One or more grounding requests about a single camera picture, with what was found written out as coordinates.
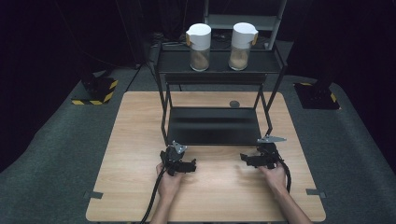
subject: human hand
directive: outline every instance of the human hand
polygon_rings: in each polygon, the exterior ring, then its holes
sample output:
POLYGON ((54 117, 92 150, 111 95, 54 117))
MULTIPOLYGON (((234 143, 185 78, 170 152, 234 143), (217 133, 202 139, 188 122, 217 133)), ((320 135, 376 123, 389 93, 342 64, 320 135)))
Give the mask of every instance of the human hand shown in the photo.
MULTIPOLYGON (((157 175, 161 172, 163 164, 157 165, 157 175)), ((158 193, 162 200, 173 201, 178 189, 180 187, 181 178, 184 176, 183 173, 175 173, 174 176, 169 175, 167 172, 163 173, 160 186, 158 187, 158 193)))
POLYGON ((286 190, 286 173, 280 162, 276 163, 274 169, 268 169, 265 166, 259 166, 259 169, 264 174, 264 179, 273 192, 286 190))

